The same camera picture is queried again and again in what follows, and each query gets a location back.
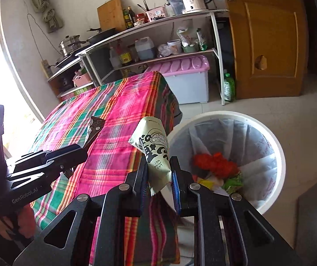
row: plaid tablecloth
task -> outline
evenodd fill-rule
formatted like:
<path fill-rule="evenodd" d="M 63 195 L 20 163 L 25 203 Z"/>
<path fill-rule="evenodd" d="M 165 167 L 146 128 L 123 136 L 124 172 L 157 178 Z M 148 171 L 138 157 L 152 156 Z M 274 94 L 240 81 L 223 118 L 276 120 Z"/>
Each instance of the plaid tablecloth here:
<path fill-rule="evenodd" d="M 127 173 L 136 170 L 140 161 L 141 153 L 128 143 L 140 119 L 145 116 L 161 119 L 168 134 L 173 129 L 175 113 L 179 113 L 177 100 L 157 72 L 106 84 L 58 105 L 45 120 L 32 151 L 55 150 L 72 143 L 83 146 L 90 117 L 103 118 L 106 123 L 90 147 L 87 161 L 77 167 L 69 180 L 61 176 L 49 194 L 32 203 L 40 228 L 45 228 L 77 195 L 105 194 L 123 183 Z M 126 265 L 177 262 L 175 223 L 175 214 L 161 194 L 147 197 L 143 216 L 125 220 Z"/>

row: snack wrapper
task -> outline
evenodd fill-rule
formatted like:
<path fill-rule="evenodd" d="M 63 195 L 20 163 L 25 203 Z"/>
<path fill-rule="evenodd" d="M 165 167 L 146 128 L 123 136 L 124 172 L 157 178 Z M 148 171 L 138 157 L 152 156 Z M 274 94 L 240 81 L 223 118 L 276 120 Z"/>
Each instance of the snack wrapper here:
<path fill-rule="evenodd" d="M 130 137 L 129 143 L 145 154 L 153 196 L 172 179 L 167 136 L 161 120 L 151 116 L 142 118 Z"/>

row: pink basket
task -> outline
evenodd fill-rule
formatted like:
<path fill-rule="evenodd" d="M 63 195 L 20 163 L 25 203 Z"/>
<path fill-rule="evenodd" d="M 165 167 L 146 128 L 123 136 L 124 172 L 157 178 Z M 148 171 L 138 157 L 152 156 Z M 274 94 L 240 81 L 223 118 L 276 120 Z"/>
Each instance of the pink basket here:
<path fill-rule="evenodd" d="M 76 87 L 81 87 L 83 85 L 86 85 L 88 83 L 91 83 L 91 77 L 88 73 L 83 74 L 82 76 L 77 76 L 75 79 L 72 80 L 75 83 Z"/>

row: person's hand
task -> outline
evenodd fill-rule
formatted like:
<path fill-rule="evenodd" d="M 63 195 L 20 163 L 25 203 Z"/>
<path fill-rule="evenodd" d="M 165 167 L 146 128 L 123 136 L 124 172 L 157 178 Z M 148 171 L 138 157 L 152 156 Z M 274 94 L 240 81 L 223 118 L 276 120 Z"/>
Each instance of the person's hand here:
<path fill-rule="evenodd" d="M 21 210 L 17 213 L 18 217 L 18 226 L 19 226 L 19 233 L 22 234 L 25 238 L 30 238 L 34 236 L 35 233 L 35 218 L 34 218 L 34 211 L 30 207 L 30 205 L 24 206 Z M 3 217 L 3 220 L 13 228 L 12 222 L 7 218 Z M 11 237 L 8 235 L 7 231 L 10 231 L 9 228 L 0 220 L 0 235 L 7 239 L 12 240 Z"/>

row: window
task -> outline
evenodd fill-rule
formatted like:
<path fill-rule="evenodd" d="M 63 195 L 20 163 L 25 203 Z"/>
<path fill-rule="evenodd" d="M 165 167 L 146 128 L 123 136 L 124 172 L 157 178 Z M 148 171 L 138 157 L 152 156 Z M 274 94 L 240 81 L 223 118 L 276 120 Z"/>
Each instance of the window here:
<path fill-rule="evenodd" d="M 0 104 L 4 105 L 4 147 L 12 156 L 26 154 L 41 127 L 41 122 L 21 95 L 1 48 Z"/>

